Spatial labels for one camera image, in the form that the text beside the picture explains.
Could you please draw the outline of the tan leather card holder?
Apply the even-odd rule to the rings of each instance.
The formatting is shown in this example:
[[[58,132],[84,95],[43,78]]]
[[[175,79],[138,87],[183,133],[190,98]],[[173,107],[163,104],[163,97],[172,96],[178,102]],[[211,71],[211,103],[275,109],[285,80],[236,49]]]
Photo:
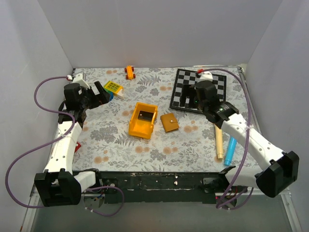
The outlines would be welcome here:
[[[164,114],[160,117],[160,119],[166,133],[179,129],[178,120],[173,113]]]

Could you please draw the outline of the dark credit card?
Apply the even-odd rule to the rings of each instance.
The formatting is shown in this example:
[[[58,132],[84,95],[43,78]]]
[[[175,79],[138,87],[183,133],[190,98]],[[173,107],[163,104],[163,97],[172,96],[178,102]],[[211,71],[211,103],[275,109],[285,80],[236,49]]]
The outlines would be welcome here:
[[[140,111],[138,114],[138,120],[151,122],[154,114],[152,112]]]

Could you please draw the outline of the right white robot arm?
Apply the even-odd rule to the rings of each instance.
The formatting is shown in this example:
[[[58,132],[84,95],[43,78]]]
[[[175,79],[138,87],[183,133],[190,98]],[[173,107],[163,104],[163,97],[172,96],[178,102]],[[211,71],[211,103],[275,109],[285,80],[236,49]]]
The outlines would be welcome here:
[[[274,146],[255,129],[251,129],[249,122],[235,106],[219,100],[215,84],[211,81],[184,85],[180,105],[184,106],[186,102],[190,108],[199,109],[209,122],[247,148],[262,170],[254,176],[254,187],[266,196],[274,198],[297,180],[299,156],[293,151],[285,152]]]

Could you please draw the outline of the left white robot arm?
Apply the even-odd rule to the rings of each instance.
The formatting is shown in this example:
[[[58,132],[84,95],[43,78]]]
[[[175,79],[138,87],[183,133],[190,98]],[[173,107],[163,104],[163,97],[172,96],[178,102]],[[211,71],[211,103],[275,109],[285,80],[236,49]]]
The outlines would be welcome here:
[[[45,207],[77,205],[85,190],[98,193],[103,182],[97,177],[95,169],[73,174],[72,162],[78,137],[82,132],[86,111],[94,109],[110,101],[110,94],[99,81],[95,87],[79,83],[64,86],[65,99],[59,107],[57,142],[53,146],[50,159],[43,171],[35,175],[34,184]]]

